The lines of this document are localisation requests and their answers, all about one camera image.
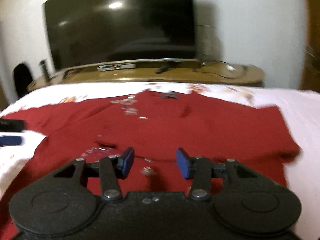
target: tv screen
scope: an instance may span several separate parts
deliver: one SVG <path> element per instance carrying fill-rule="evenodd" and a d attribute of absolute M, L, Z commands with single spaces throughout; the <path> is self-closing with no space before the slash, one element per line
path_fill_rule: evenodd
<path fill-rule="evenodd" d="M 195 58 L 193 0 L 48 0 L 44 8 L 56 70 Z"/>

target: red garment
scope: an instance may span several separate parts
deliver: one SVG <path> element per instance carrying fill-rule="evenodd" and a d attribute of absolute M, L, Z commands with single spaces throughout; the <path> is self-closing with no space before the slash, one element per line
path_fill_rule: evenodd
<path fill-rule="evenodd" d="M 7 115 L 6 118 L 25 120 L 28 129 L 48 137 L 0 201 L 3 239 L 16 234 L 7 211 L 12 195 L 81 157 L 87 149 L 97 147 L 95 142 L 116 145 L 117 151 L 134 147 L 136 159 L 129 177 L 119 181 L 123 193 L 188 191 L 192 181 L 184 180 L 173 163 L 179 147 L 191 156 L 206 156 L 216 162 L 237 159 L 285 185 L 281 157 L 295 157 L 300 149 L 277 107 L 255 109 L 196 93 L 178 96 L 179 99 L 162 99 L 160 93 L 144 91 L 130 106 L 138 110 L 138 115 L 126 115 L 121 104 L 110 103 L 127 96 L 50 105 Z M 100 159 L 101 154 L 96 151 L 84 158 Z M 147 163 L 144 158 L 153 162 Z M 146 166 L 153 168 L 156 175 L 141 174 Z M 221 187 L 219 179 L 212 180 L 213 193 Z M 89 179 L 88 188 L 99 195 L 99 180 Z"/>

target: white floral bed sheet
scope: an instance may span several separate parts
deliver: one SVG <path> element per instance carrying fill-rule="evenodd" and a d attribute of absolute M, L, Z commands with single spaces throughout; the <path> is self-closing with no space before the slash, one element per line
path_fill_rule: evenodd
<path fill-rule="evenodd" d="M 302 149 L 296 160 L 285 166 L 289 188 L 302 203 L 302 213 L 295 232 L 304 240 L 317 240 L 320 237 L 320 94 L 318 93 L 167 82 L 63 84 L 33 91 L 11 104 L 0 115 L 49 104 L 135 94 L 146 89 L 179 93 L 190 93 L 194 90 L 208 97 L 252 107 L 279 106 L 292 137 Z M 25 131 L 22 136 L 23 145 L 7 146 L 0 150 L 0 198 L 25 163 L 33 157 L 36 147 L 45 137 L 34 131 Z"/>

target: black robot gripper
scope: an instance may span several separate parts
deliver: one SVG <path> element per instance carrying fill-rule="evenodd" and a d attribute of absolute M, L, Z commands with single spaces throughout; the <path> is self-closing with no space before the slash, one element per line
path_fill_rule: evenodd
<path fill-rule="evenodd" d="M 276 239 L 299 238 L 292 232 L 301 213 L 297 196 L 287 188 L 233 159 L 211 163 L 177 150 L 184 192 L 128 192 L 125 179 L 134 150 L 98 163 L 76 159 L 18 192 L 10 215 L 19 230 L 14 239 Z M 101 195 L 87 188 L 99 177 Z M 211 195 L 211 179 L 223 178 L 224 188 Z"/>

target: blue object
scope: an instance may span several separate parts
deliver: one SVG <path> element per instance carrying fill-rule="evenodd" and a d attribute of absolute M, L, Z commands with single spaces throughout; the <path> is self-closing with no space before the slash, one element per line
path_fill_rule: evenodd
<path fill-rule="evenodd" d="M 130 152 L 128 153 L 128 155 L 124 159 L 123 167 L 121 169 L 122 176 L 124 178 L 126 178 L 128 176 L 129 171 L 133 165 L 133 162 L 134 162 L 134 149 L 131 148 Z"/>
<path fill-rule="evenodd" d="M 18 135 L 3 135 L 0 136 L 0 145 L 2 146 L 13 146 L 21 145 L 22 137 Z"/>
<path fill-rule="evenodd" d="M 189 156 L 188 154 L 182 149 L 179 148 L 177 150 L 177 157 L 176 157 L 177 165 L 180 169 L 180 172 L 184 179 L 190 179 L 190 172 L 189 172 Z"/>

